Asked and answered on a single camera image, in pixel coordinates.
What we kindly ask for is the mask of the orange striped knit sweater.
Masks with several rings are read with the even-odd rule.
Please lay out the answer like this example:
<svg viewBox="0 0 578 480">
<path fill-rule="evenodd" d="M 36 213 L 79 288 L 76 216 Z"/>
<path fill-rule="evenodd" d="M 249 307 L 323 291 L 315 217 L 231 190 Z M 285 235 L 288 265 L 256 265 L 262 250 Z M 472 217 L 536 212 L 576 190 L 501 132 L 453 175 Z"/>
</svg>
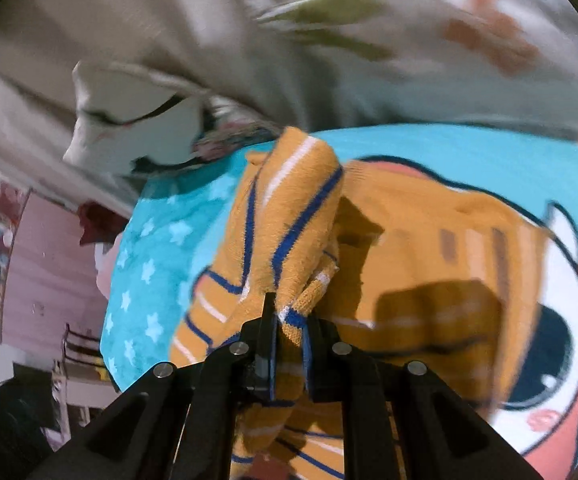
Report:
<svg viewBox="0 0 578 480">
<path fill-rule="evenodd" d="M 310 314 L 379 360 L 427 363 L 479 415 L 492 415 L 528 352 L 549 238 L 489 194 L 392 162 L 341 164 L 296 128 L 269 153 L 250 154 L 170 351 L 178 366 L 199 362 L 275 295 L 275 403 L 239 418 L 231 477 L 263 454 L 303 479 L 343 474 L 341 410 L 305 393 Z"/>
</svg>

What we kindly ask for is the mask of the turquoise cartoon fleece blanket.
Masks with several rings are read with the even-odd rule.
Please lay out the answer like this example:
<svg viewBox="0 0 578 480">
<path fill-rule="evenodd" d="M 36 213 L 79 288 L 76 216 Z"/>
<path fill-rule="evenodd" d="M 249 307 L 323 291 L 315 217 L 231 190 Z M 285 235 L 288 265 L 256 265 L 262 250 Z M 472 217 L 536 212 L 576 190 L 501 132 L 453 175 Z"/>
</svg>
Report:
<svg viewBox="0 0 578 480">
<path fill-rule="evenodd" d="M 446 125 L 309 136 L 325 141 L 341 164 L 392 162 L 460 191 L 489 194 L 546 229 L 528 352 L 510 396 L 482 417 L 542 477 L 568 477 L 578 464 L 578 144 Z M 222 243 L 247 158 L 276 143 L 147 183 L 123 232 L 101 337 L 104 364 L 119 387 L 173 362 L 173 337 Z"/>
</svg>

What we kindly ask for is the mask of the pink cabinet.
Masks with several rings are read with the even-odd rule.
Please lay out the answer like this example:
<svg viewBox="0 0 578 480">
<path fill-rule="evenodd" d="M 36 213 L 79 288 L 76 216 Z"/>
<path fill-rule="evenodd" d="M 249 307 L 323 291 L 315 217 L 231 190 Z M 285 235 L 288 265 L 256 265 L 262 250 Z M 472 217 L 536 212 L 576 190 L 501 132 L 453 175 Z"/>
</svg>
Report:
<svg viewBox="0 0 578 480">
<path fill-rule="evenodd" d="M 80 244 L 73 212 L 32 193 L 27 197 L 4 283 L 1 342 L 59 359 L 62 337 L 101 335 L 106 298 L 96 284 L 94 248 Z"/>
</svg>

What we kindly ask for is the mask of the dark red cloth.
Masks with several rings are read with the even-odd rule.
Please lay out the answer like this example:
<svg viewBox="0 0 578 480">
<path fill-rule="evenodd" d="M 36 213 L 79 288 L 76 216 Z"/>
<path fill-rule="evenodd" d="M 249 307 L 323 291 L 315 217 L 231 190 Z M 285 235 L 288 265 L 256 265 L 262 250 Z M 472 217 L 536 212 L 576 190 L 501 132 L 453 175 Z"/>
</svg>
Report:
<svg viewBox="0 0 578 480">
<path fill-rule="evenodd" d="M 80 246 L 98 243 L 113 244 L 128 223 L 126 218 L 95 202 L 80 205 L 77 209 L 77 217 L 83 230 Z"/>
</svg>

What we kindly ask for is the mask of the white eyelash print cushion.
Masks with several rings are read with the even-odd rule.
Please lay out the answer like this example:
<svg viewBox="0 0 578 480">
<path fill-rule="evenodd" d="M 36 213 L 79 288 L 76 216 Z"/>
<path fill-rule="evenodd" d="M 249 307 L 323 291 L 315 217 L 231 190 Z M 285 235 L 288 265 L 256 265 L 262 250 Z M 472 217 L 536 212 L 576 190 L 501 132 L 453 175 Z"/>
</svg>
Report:
<svg viewBox="0 0 578 480">
<path fill-rule="evenodd" d="M 144 66 L 80 61 L 72 79 L 76 122 L 63 160 L 91 174 L 173 174 L 283 132 L 246 105 Z"/>
</svg>

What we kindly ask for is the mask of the white floral pillow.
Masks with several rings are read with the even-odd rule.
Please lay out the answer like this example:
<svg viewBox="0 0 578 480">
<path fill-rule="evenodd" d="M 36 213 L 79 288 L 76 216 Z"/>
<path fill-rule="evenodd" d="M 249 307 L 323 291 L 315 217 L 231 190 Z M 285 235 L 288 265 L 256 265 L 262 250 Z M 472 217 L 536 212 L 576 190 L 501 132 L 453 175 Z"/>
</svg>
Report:
<svg viewBox="0 0 578 480">
<path fill-rule="evenodd" d="M 578 139 L 578 0 L 167 0 L 183 72 L 303 128 Z"/>
</svg>

